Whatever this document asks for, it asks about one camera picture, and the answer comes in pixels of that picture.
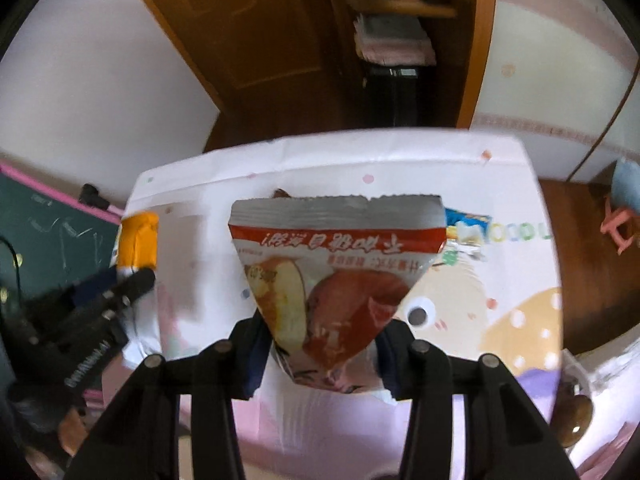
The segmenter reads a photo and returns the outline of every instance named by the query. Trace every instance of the shelf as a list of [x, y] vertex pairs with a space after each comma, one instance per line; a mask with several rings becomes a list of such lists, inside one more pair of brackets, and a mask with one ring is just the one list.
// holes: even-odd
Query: shelf
[[452, 5], [425, 0], [347, 0], [347, 4], [364, 14], [408, 14], [422, 18], [455, 18], [458, 15]]

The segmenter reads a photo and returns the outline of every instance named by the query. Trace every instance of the metal screw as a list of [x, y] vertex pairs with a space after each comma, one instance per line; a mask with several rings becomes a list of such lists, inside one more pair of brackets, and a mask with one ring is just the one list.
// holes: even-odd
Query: metal screw
[[162, 356], [153, 354], [144, 360], [144, 364], [147, 368], [156, 368], [162, 364]]
[[415, 339], [414, 342], [411, 343], [411, 348], [414, 352], [418, 352], [418, 354], [426, 354], [431, 346], [424, 339]]
[[500, 359], [493, 354], [485, 354], [482, 356], [482, 364], [488, 368], [497, 368], [500, 364]]
[[228, 354], [234, 348], [234, 344], [229, 339], [221, 339], [213, 343], [213, 349], [219, 354]]

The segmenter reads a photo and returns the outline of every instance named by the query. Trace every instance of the cartoon eye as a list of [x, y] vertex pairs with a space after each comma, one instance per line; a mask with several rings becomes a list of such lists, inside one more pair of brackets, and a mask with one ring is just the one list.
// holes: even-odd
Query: cartoon eye
[[436, 306], [429, 298], [425, 296], [417, 296], [404, 308], [404, 314], [409, 325], [416, 328], [426, 328], [433, 325], [436, 320]]

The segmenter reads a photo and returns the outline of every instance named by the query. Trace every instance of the cartoon tablecloth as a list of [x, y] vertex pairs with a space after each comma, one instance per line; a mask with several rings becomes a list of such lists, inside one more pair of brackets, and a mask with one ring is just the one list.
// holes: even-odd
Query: cartoon tablecloth
[[[235, 200], [271, 196], [439, 194], [493, 218], [484, 260], [443, 253], [403, 301], [416, 337], [465, 358], [499, 355], [549, 418], [559, 379], [561, 291], [537, 179], [513, 137], [455, 130], [359, 130], [219, 150], [143, 173], [127, 214], [160, 215], [158, 309], [140, 305], [125, 357], [194, 354], [226, 337], [255, 301], [227, 227]], [[394, 473], [410, 404], [292, 384], [272, 359], [250, 402], [234, 402], [243, 459], [292, 478]], [[463, 473], [462, 402], [454, 402], [452, 478]]]

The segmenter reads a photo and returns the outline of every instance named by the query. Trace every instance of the wooden floor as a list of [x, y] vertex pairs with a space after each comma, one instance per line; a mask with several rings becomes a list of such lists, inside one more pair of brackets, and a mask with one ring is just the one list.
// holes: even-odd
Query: wooden floor
[[604, 186], [541, 180], [558, 248], [564, 346], [591, 350], [640, 323], [640, 249], [600, 234]]

